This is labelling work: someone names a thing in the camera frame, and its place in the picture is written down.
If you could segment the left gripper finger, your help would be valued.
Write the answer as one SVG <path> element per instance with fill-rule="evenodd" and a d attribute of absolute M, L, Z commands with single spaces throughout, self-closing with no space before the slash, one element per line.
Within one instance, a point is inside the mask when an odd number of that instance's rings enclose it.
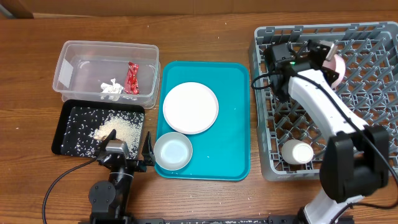
<path fill-rule="evenodd" d="M 147 132 L 146 139 L 142 147 L 142 156 L 145 165 L 147 166 L 155 165 L 155 155 L 152 147 L 151 133 L 149 131 Z"/>
<path fill-rule="evenodd" d="M 108 147 L 108 144 L 116 139 L 116 130 L 113 129 L 103 140 L 102 142 L 98 145 L 98 154 L 101 154 L 102 152 L 106 153 L 114 153 L 115 150 L 110 146 Z"/>

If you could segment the pink shallow bowl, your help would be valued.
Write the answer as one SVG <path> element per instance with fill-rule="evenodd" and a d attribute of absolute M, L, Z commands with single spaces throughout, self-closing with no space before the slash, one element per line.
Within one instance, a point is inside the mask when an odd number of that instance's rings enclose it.
<path fill-rule="evenodd" d="M 338 54 L 330 61 L 325 60 L 323 66 L 334 70 L 338 74 L 338 78 L 331 84 L 331 88 L 336 88 L 343 80 L 346 71 L 345 61 Z"/>

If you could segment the grey metal bowl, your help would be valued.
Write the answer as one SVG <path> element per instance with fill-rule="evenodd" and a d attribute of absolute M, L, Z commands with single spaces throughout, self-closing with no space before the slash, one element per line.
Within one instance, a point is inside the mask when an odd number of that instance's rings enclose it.
<path fill-rule="evenodd" d="M 155 142 L 155 161 L 165 170 L 184 168 L 193 156 L 193 146 L 186 135 L 170 132 L 162 135 Z"/>

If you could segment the rice food waste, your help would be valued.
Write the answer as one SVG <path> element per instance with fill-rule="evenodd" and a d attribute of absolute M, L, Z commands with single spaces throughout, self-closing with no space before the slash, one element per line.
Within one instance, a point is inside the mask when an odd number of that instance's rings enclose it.
<path fill-rule="evenodd" d="M 130 111 L 94 109 L 75 106 L 68 118 L 61 143 L 61 154 L 94 157 L 102 140 L 113 130 L 116 139 L 127 143 L 128 159 L 138 154 L 144 114 Z"/>

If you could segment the white napkin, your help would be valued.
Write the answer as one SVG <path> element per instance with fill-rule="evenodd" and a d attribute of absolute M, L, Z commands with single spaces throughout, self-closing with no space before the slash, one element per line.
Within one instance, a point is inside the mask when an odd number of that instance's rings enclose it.
<path fill-rule="evenodd" d="M 116 79 L 111 79 L 111 85 L 107 83 L 102 83 L 100 88 L 102 92 L 100 94 L 100 98 L 103 100 L 106 96 L 109 97 L 111 101 L 118 101 L 120 98 L 120 94 L 124 90 L 124 87 L 118 83 L 116 83 Z"/>

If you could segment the red snack wrapper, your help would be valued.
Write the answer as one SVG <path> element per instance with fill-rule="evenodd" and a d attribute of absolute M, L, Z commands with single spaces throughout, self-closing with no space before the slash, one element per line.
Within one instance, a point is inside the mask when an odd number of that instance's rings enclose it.
<path fill-rule="evenodd" d="M 139 70 L 138 64 L 129 62 L 126 79 L 124 82 L 124 92 L 126 94 L 138 95 L 139 85 L 137 82 L 137 73 Z"/>

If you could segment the white cup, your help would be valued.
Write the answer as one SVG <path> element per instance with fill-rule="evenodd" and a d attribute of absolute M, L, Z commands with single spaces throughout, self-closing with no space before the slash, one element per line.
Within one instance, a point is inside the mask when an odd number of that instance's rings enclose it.
<path fill-rule="evenodd" d="M 314 151 L 311 145 L 291 139 L 284 143 L 281 154 L 288 164 L 300 165 L 309 163 L 313 159 Z"/>

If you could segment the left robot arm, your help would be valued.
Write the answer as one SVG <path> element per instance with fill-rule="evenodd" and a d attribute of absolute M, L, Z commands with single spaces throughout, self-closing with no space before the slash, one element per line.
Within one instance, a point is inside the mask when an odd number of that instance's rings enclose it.
<path fill-rule="evenodd" d="M 143 159 L 128 159 L 127 143 L 116 138 L 116 130 L 99 144 L 95 152 L 99 165 L 110 170 L 109 179 L 95 183 L 88 194 L 91 203 L 90 223 L 137 223 L 126 211 L 136 172 L 146 172 L 155 165 L 151 135 L 147 133 L 142 147 Z"/>

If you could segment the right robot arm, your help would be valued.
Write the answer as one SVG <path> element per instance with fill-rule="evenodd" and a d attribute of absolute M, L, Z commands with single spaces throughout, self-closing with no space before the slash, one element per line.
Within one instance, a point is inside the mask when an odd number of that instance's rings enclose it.
<path fill-rule="evenodd" d="M 333 42 L 309 40 L 299 51 L 288 43 L 264 51 L 269 88 L 281 101 L 294 99 L 327 141 L 319 171 L 321 190 L 302 207 L 296 223 L 337 223 L 349 208 L 397 178 L 390 166 L 384 126 L 370 126 L 333 91 L 345 75 L 345 62 Z"/>

